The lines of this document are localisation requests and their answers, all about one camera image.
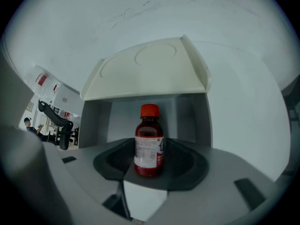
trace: person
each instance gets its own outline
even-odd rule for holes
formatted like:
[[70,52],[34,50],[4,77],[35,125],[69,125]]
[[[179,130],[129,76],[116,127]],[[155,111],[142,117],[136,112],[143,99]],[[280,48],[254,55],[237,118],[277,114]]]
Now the person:
[[36,136],[38,136],[39,139],[42,140],[43,142],[47,142],[48,139],[49,139],[49,141],[51,141],[51,142],[54,142],[54,141],[55,141],[55,138],[54,138],[52,135],[49,136],[49,138],[48,138],[48,136],[43,135],[43,134],[41,133],[42,127],[43,127],[44,125],[40,125],[39,128],[36,130],[34,127],[31,127],[30,120],[31,120],[31,119],[29,119],[29,118],[25,118],[25,119],[24,119],[24,124],[25,124],[25,126],[26,126],[27,131],[32,132],[33,134],[35,134]]

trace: white tray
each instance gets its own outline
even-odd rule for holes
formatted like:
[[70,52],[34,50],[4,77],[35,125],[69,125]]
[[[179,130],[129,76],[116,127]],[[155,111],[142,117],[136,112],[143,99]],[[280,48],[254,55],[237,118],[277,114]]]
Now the white tray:
[[101,59],[80,97],[87,101],[207,93],[209,89],[210,72],[191,40],[183,35],[130,47]]

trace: black chair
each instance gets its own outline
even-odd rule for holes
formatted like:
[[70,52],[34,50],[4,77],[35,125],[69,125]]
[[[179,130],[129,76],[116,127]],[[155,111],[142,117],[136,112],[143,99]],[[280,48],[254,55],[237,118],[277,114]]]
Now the black chair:
[[61,131],[57,128],[55,142],[60,145],[61,149],[67,150],[69,143],[73,141],[71,139],[73,123],[67,119],[61,118],[47,103],[43,101],[38,101],[38,109],[43,112],[56,126],[62,127]]

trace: white surface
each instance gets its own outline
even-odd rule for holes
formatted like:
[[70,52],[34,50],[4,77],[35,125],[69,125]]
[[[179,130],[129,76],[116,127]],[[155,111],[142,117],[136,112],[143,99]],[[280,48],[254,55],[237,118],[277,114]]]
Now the white surface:
[[291,136],[274,77],[247,52],[202,43],[196,47],[212,77],[207,94],[212,147],[240,156],[275,181],[288,164]]
[[273,0],[26,0],[5,33],[22,77],[37,64],[78,91],[100,58],[182,34],[257,55],[280,89],[300,73],[299,41]]
[[187,36],[130,47],[92,70],[80,97],[83,100],[146,95],[204,93],[210,73]]
[[290,142],[279,88],[299,74],[300,52],[274,1],[27,0],[5,37],[22,77],[38,64],[80,91],[100,58],[182,34],[211,70],[213,146],[276,179],[287,164]]
[[79,94],[73,92],[64,85],[59,86],[55,93],[56,95],[51,104],[52,106],[68,113],[73,113],[78,116],[82,115],[84,101],[80,99]]
[[126,202],[132,218],[147,221],[167,199],[168,192],[124,181]]

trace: plastic bottle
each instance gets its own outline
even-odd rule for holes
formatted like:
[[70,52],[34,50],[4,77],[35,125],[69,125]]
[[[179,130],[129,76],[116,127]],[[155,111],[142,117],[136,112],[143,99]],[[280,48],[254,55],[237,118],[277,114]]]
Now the plastic bottle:
[[135,130],[135,171],[141,176],[154,177],[162,170],[164,136],[158,118],[157,105],[142,105],[142,122]]

